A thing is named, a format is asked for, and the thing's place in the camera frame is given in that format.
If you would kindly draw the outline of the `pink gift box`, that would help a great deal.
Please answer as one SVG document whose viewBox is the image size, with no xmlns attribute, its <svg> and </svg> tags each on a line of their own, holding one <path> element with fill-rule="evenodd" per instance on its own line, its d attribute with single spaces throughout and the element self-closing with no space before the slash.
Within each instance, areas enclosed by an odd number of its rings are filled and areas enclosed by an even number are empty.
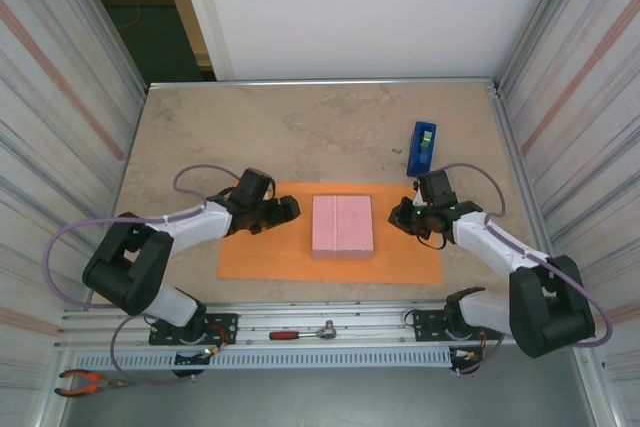
<svg viewBox="0 0 640 427">
<path fill-rule="evenodd" d="M 372 200 L 366 195 L 320 195 L 312 199 L 312 257 L 366 260 L 373 257 Z"/>
</svg>

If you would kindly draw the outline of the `blue tape dispenser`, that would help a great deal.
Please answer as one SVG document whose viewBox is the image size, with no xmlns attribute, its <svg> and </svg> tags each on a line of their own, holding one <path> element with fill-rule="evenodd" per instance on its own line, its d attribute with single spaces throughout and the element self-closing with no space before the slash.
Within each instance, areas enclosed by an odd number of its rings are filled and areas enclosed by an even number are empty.
<svg viewBox="0 0 640 427">
<path fill-rule="evenodd" d="M 430 148 L 426 152 L 420 150 L 421 134 L 425 130 L 433 132 Z M 416 122 L 411 136 L 406 175 L 418 177 L 430 171 L 435 147 L 437 126 L 434 123 Z"/>
</svg>

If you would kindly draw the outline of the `aluminium side rail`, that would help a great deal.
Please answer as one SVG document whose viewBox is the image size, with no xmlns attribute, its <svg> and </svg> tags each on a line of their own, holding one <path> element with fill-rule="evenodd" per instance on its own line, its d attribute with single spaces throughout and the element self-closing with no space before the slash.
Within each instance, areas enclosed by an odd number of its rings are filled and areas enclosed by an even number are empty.
<svg viewBox="0 0 640 427">
<path fill-rule="evenodd" d="M 92 132 L 115 158 L 116 166 L 115 187 L 105 198 L 109 200 L 109 204 L 105 204 L 104 209 L 99 214 L 93 215 L 93 218 L 111 218 L 115 215 L 148 94 L 149 84 L 144 84 L 142 90 L 133 98 L 128 98 L 123 103 L 117 101 L 113 108 L 104 109 L 105 114 L 99 114 L 96 118 L 91 117 L 88 120 Z"/>
<path fill-rule="evenodd" d="M 523 154 L 517 144 L 504 102 L 499 96 L 491 98 L 491 105 L 509 157 L 522 204 L 527 218 L 529 230 L 533 238 L 533 245 L 540 251 L 556 256 L 550 237 L 544 225 L 542 211 L 538 206 L 532 183 L 529 179 Z"/>
</svg>

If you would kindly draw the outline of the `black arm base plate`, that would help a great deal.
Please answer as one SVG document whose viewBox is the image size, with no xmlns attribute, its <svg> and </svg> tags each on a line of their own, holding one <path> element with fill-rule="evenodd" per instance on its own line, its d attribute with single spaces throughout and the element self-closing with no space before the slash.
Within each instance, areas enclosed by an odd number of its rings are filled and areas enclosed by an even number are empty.
<svg viewBox="0 0 640 427">
<path fill-rule="evenodd" d="M 233 345 L 238 320 L 237 314 L 229 313 L 199 313 L 183 327 L 158 320 L 151 324 L 148 342 L 153 346 Z"/>
<path fill-rule="evenodd" d="M 414 330 L 417 342 L 433 341 L 480 341 L 481 335 L 487 340 L 498 340 L 501 333 L 484 327 L 462 327 L 454 330 L 443 310 L 417 310 L 410 312 L 409 326 Z"/>
</svg>

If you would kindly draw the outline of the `red-handled ratchet wrench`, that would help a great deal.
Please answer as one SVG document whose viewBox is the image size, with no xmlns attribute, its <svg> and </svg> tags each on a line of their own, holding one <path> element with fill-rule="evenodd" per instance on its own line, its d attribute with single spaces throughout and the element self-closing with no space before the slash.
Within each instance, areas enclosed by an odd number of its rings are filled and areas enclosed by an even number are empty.
<svg viewBox="0 0 640 427">
<path fill-rule="evenodd" d="M 273 331 L 269 333 L 269 339 L 271 341 L 289 341 L 298 340 L 302 338 L 318 338 L 322 340 L 332 340 L 336 338 L 336 329 L 334 323 L 331 320 L 327 320 L 325 325 L 314 332 L 302 332 L 302 331 Z"/>
</svg>

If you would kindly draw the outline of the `aluminium table edge rail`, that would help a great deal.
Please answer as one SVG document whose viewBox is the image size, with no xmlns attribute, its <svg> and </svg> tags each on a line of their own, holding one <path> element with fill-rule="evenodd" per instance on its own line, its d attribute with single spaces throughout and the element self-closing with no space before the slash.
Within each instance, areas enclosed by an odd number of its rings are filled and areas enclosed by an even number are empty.
<svg viewBox="0 0 640 427">
<path fill-rule="evenodd" d="M 216 82 L 154 82 L 148 91 L 182 88 L 218 88 L 218 87 L 284 87 L 284 86 L 336 86 L 336 85 L 411 85 L 411 84 L 481 84 L 493 92 L 497 90 L 496 81 L 485 77 L 424 77 L 424 78 L 371 78 L 371 79 L 302 79 L 302 80 L 250 80 Z"/>
</svg>

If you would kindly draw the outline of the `white door frame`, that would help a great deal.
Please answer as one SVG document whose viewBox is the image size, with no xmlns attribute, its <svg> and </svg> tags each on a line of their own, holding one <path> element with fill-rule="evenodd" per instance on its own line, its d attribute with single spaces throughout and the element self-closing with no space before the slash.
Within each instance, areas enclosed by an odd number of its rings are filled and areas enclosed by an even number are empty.
<svg viewBox="0 0 640 427">
<path fill-rule="evenodd" d="M 197 65 L 217 81 L 236 75 L 215 0 L 174 0 Z"/>
</svg>

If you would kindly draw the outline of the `aluminium frame post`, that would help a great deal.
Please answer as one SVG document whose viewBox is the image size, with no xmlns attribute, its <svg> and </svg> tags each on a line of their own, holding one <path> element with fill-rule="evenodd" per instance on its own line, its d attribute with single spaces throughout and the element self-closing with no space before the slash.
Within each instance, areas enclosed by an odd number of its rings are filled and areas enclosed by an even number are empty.
<svg viewBox="0 0 640 427">
<path fill-rule="evenodd" d="M 515 44 L 508 60 L 494 79 L 496 94 L 504 99 L 525 67 L 534 47 L 560 7 L 563 0 L 539 0 L 526 24 L 519 40 Z"/>
<path fill-rule="evenodd" d="M 113 21 L 101 0 L 76 0 L 80 7 L 81 19 L 88 22 L 97 41 L 104 49 L 110 62 L 123 79 L 130 94 L 145 101 L 148 85 L 135 65 L 126 45 L 122 41 Z"/>
</svg>

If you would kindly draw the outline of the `orange-handled pliers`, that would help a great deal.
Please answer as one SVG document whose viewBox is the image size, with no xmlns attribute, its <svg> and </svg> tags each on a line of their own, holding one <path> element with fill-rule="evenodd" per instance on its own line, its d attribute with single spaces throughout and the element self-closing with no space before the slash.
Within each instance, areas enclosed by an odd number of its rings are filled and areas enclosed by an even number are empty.
<svg viewBox="0 0 640 427">
<path fill-rule="evenodd" d="M 82 369 L 66 370 L 58 375 L 60 379 L 80 379 L 79 388 L 55 388 L 54 393 L 63 398 L 78 398 L 99 393 L 103 390 L 131 387 L 133 383 L 122 379 L 110 379 L 98 372 Z"/>
</svg>

